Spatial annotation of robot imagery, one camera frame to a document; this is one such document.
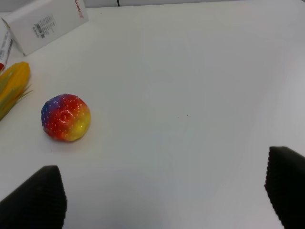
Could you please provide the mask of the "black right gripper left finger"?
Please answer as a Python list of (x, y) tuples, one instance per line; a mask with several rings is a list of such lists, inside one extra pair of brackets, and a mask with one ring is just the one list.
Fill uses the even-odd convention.
[(43, 166), (0, 202), (0, 227), (61, 229), (67, 203), (58, 166)]

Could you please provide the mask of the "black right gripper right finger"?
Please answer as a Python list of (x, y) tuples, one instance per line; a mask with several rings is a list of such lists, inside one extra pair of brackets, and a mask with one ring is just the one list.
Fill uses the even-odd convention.
[(283, 227), (303, 229), (305, 157), (286, 146), (271, 146), (264, 187)]

